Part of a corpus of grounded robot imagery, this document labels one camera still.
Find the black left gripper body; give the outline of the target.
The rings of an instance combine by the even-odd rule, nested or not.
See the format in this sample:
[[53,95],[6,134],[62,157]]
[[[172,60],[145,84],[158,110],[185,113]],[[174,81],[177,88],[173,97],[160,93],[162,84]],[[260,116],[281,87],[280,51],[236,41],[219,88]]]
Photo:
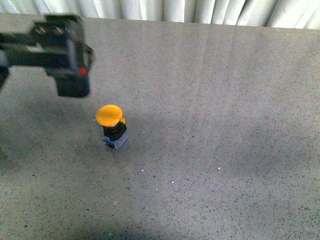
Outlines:
[[44,21],[34,23],[29,33],[38,48],[31,51],[30,65],[43,67],[54,78],[60,97],[87,97],[94,51],[86,44],[81,17],[46,15]]

